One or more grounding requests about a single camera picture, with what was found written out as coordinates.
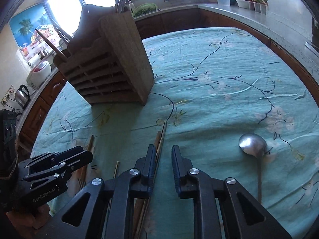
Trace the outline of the left hand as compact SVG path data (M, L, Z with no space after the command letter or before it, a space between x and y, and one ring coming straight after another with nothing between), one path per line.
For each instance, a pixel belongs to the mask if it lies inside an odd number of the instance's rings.
M35 212L33 215L11 211L7 212L6 216L22 238L33 238L51 219L48 204L42 205Z

